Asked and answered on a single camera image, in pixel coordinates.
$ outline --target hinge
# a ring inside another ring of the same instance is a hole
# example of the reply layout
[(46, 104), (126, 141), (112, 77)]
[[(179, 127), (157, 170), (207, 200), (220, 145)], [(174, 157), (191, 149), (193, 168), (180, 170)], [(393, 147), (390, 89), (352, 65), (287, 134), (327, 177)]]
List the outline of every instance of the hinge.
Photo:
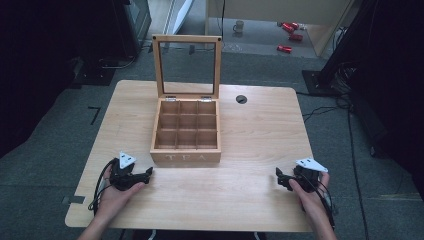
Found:
[(166, 96), (165, 97), (165, 101), (167, 101), (167, 102), (175, 102), (175, 101), (177, 101), (177, 97), (176, 96)]
[(203, 96), (200, 98), (201, 102), (212, 102), (212, 97)]

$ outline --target gray carpet floor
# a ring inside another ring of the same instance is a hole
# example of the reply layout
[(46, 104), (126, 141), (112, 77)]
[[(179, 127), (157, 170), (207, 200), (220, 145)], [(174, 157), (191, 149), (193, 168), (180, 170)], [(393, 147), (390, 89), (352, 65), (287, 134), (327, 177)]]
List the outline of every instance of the gray carpet floor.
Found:
[[(291, 56), (223, 53), (221, 84), (291, 87), (307, 92), (301, 70), (321, 70), (325, 60)], [(81, 228), (64, 219), (116, 83), (154, 81), (153, 54), (143, 50), (129, 67), (116, 71), (110, 86), (66, 89), (32, 136), (4, 156), (0, 167), (0, 239), (75, 239)], [(336, 106), (334, 98), (298, 95), (303, 114)], [(95, 109), (100, 108), (93, 121)], [(356, 170), (369, 239), (423, 239), (424, 205), (411, 176), (391, 159), (372, 158), (358, 117), (337, 109), (305, 123), (315, 159), (330, 170), (330, 191), (339, 214), (339, 239), (365, 239), (364, 219), (352, 162), (351, 121)], [(104, 239), (118, 239), (110, 229)], [(269, 240), (313, 239), (311, 233), (267, 233)]]

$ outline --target hand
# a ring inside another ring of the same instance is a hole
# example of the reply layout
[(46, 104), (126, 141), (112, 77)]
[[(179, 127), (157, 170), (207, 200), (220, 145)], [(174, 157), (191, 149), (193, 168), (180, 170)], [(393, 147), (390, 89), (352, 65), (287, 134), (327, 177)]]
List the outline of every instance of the hand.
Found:
[[(330, 182), (330, 175), (326, 172), (322, 172), (321, 183), (328, 187)], [(320, 197), (316, 192), (307, 193), (295, 180), (289, 180), (290, 186), (299, 196), (300, 202), (305, 209), (306, 216), (312, 230), (315, 233), (316, 239), (336, 239), (334, 231), (328, 220), (327, 212), (321, 202)], [(326, 189), (320, 185), (318, 188), (321, 193), (325, 192)]]
[(119, 191), (110, 186), (111, 166), (109, 166), (103, 178), (107, 187), (100, 197), (99, 208), (90, 225), (84, 230), (78, 239), (100, 239), (103, 231), (109, 226), (113, 218), (125, 207), (130, 198), (144, 187), (144, 183), (134, 184), (126, 191)]

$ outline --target wooden box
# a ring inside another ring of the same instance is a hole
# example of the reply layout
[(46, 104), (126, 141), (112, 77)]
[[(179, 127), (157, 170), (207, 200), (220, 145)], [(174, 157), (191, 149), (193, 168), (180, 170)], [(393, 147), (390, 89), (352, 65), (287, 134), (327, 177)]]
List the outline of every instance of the wooden box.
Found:
[[(221, 37), (153, 35), (152, 44), (158, 90), (150, 148), (153, 160), (219, 162)], [(189, 73), (198, 61), (209, 61), (210, 69)]]

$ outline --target person's left hand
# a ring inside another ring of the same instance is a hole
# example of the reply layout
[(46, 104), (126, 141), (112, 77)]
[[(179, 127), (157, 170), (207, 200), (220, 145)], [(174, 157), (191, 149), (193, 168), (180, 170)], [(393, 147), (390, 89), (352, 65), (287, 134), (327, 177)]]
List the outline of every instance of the person's left hand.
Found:
[[(103, 175), (105, 180), (105, 187), (110, 185), (109, 177), (111, 172), (111, 166), (109, 166)], [(144, 187), (144, 183), (140, 182), (134, 184), (130, 189), (126, 191), (119, 191), (113, 186), (106, 188), (99, 201), (99, 208), (96, 213), (96, 218), (103, 219), (104, 221), (110, 222), (122, 208), (127, 204), (130, 198), (136, 194), (140, 189)]]

